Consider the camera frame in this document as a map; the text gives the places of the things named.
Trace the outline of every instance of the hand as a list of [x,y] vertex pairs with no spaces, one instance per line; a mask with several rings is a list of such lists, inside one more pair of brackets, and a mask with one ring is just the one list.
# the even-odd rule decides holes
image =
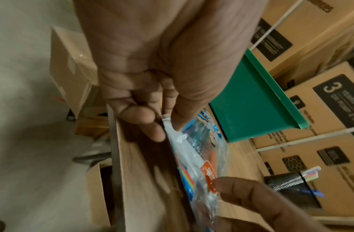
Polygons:
[[[330,232],[266,185],[241,178],[220,177],[214,187],[223,201],[259,213],[276,232]],[[217,217],[217,232],[267,231],[258,224]]]
[[115,114],[155,141],[171,113],[183,127],[226,86],[267,0],[74,0]]

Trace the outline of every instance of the orange sticker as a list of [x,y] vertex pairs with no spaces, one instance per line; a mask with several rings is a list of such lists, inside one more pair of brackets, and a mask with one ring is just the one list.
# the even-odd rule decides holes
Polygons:
[[213,194],[216,194],[217,191],[213,188],[213,180],[216,179],[216,175],[209,161],[205,161],[204,165],[201,167],[201,171],[203,172],[206,182],[208,183],[209,190]]

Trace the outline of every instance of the transparent plastic wrapper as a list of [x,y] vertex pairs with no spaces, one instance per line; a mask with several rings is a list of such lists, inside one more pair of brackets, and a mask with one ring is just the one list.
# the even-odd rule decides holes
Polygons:
[[172,128],[169,115],[162,118],[198,229],[213,232],[217,192],[212,182],[224,173],[229,157],[227,143],[206,110],[182,132]]

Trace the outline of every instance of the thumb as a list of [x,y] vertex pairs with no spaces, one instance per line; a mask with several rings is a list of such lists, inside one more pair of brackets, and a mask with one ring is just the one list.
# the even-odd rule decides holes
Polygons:
[[178,95],[171,114],[171,124],[173,129],[176,131],[182,131],[186,124],[193,120],[210,101],[211,99],[192,100],[181,94]]

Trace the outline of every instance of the colorful package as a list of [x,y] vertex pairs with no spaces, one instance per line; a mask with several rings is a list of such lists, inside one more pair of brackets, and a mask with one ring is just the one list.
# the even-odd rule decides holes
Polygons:
[[199,231],[214,232],[217,192],[212,182],[223,175],[229,156],[227,143],[206,110],[182,132],[172,128],[169,115],[163,116],[163,124]]

